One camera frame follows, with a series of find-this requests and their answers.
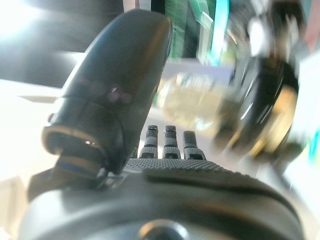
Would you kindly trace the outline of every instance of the black rubber grip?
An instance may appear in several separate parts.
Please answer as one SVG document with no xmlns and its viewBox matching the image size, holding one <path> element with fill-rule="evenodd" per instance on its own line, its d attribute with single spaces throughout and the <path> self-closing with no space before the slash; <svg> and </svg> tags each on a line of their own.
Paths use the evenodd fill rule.
<svg viewBox="0 0 320 240">
<path fill-rule="evenodd" d="M 172 126 L 172 125 L 165 126 L 164 137 L 177 139 L 176 126 Z"/>
<path fill-rule="evenodd" d="M 156 125 L 149 125 L 147 127 L 144 146 L 158 147 L 158 127 Z"/>
<path fill-rule="evenodd" d="M 194 131 L 183 132 L 183 147 L 184 148 L 197 148 L 197 139 Z"/>
</svg>

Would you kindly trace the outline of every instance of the robotic hand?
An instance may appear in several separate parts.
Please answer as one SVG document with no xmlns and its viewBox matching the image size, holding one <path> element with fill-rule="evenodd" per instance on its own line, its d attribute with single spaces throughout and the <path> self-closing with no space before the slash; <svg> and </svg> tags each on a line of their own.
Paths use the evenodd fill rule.
<svg viewBox="0 0 320 240">
<path fill-rule="evenodd" d="M 60 155 L 33 176 L 20 240 L 302 240 L 293 207 L 263 183 L 207 161 L 195 133 L 142 127 L 168 56 L 171 23 L 134 10 L 94 40 L 67 80 L 43 145 Z"/>
</svg>

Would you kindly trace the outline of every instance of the blurred background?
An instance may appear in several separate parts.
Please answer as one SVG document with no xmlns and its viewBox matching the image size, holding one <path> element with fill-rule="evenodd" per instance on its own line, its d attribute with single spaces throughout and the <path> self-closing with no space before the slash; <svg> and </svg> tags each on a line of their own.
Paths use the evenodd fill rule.
<svg viewBox="0 0 320 240">
<path fill-rule="evenodd" d="M 99 32 L 136 8 L 173 25 L 145 126 L 176 125 L 180 147 L 195 131 L 208 160 L 278 190 L 306 239 L 320 239 L 319 0 L 0 0 L 0 240 L 17 235 L 30 177 L 58 158 L 41 132 L 60 89 Z M 276 99 L 254 110 L 271 83 Z"/>
</svg>

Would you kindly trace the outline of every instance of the black object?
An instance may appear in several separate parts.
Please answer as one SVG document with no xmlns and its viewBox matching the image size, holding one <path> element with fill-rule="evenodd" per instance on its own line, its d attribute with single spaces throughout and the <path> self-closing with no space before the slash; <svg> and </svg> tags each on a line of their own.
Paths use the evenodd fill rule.
<svg viewBox="0 0 320 240">
<path fill-rule="evenodd" d="M 118 33 L 116 29 L 132 35 L 111 34 Z M 148 32 L 140 35 L 137 29 Z M 137 142 L 131 140 L 140 135 L 150 108 L 146 102 L 158 84 L 169 35 L 169 22 L 163 16 L 132 11 L 116 19 L 93 43 L 88 57 L 70 78 L 62 107 L 45 127 L 44 145 L 61 156 L 54 169 L 37 174 L 31 180 L 28 193 L 33 191 L 35 199 L 21 223 L 20 240 L 304 238 L 292 206 L 256 179 L 206 160 L 126 158 L 136 155 Z M 112 41 L 100 42 L 110 37 Z M 139 51 L 131 50 L 137 55 L 128 55 L 122 60 L 124 63 L 119 66 L 128 71 L 124 72 L 112 64 L 122 59 L 123 49 L 113 42 L 123 47 L 129 41 L 137 44 Z M 128 74 L 136 85 L 130 81 L 126 82 L 128 86 L 124 84 Z M 82 81 L 88 83 L 84 77 L 92 77 L 92 83 L 82 86 Z M 113 90 L 110 84 L 115 82 L 125 93 L 129 91 L 127 87 L 136 91 L 128 105 L 120 101 L 121 97 L 110 103 L 92 93 L 92 87 L 99 89 L 96 83 L 102 91 L 107 91 Z M 148 137 L 154 136 L 155 130 L 155 126 L 151 126 Z M 151 139 L 147 141 L 148 146 L 155 145 Z M 190 132 L 185 134 L 184 142 L 187 148 L 197 146 Z M 175 126 L 166 126 L 163 150 L 166 148 L 179 151 Z M 144 232 L 146 224 L 152 227 Z"/>
<path fill-rule="evenodd" d="M 151 11 L 166 14 L 166 0 L 151 0 Z"/>
<path fill-rule="evenodd" d="M 141 149 L 141 159 L 157 159 L 158 158 L 158 127 L 149 125 L 146 130 L 144 147 Z"/>
<path fill-rule="evenodd" d="M 204 152 L 198 148 L 194 131 L 183 132 L 184 159 L 207 160 Z"/>
<path fill-rule="evenodd" d="M 268 6 L 269 15 L 272 19 L 273 34 L 278 37 L 287 26 L 287 19 L 295 18 L 299 30 L 305 26 L 305 16 L 301 2 L 296 1 L 273 1 Z"/>
<path fill-rule="evenodd" d="M 185 14 L 186 22 L 184 30 L 183 51 L 181 57 L 196 58 L 199 45 L 200 23 L 196 21 L 189 1 L 187 3 Z"/>
<path fill-rule="evenodd" d="M 147 158 L 130 159 L 100 190 L 55 190 L 37 197 L 19 239 L 149 239 L 139 237 L 141 231 L 159 220 L 165 225 L 154 226 L 146 237 L 304 239 L 292 206 L 258 180 L 205 160 Z M 176 232 L 176 224 L 190 238 Z"/>
<path fill-rule="evenodd" d="M 55 103 L 58 111 L 43 130 L 46 150 L 82 157 L 81 149 L 90 146 L 95 154 L 87 160 L 97 162 L 96 172 L 106 167 L 120 173 L 139 144 L 169 54 L 171 31 L 167 17 L 143 10 L 108 25 Z"/>
<path fill-rule="evenodd" d="M 299 84 L 293 68 L 274 57 L 242 59 L 233 83 L 241 98 L 238 113 L 240 135 L 233 144 L 255 140 L 264 129 L 283 88 L 290 86 L 298 94 Z"/>
<path fill-rule="evenodd" d="M 164 147 L 162 151 L 163 159 L 180 159 L 180 151 L 177 143 L 177 132 L 175 126 L 165 126 Z"/>
</svg>

